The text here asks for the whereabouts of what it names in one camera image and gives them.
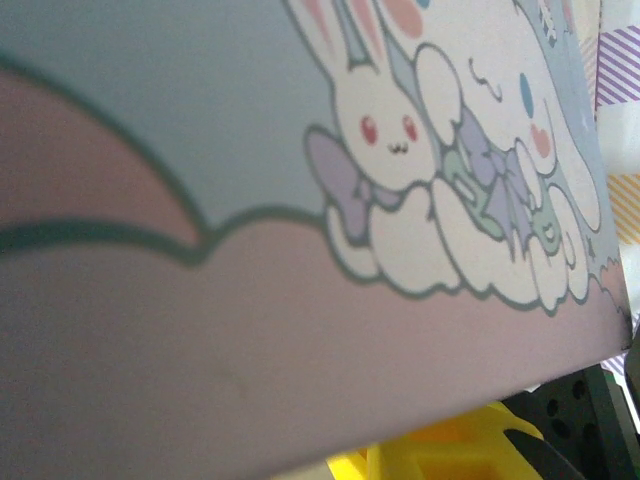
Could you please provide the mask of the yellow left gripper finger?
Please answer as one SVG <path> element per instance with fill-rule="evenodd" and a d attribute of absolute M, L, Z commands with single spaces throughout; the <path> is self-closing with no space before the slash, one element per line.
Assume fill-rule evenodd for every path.
<path fill-rule="evenodd" d="M 531 423 L 494 402 L 326 460 L 335 479 L 581 479 Z"/>

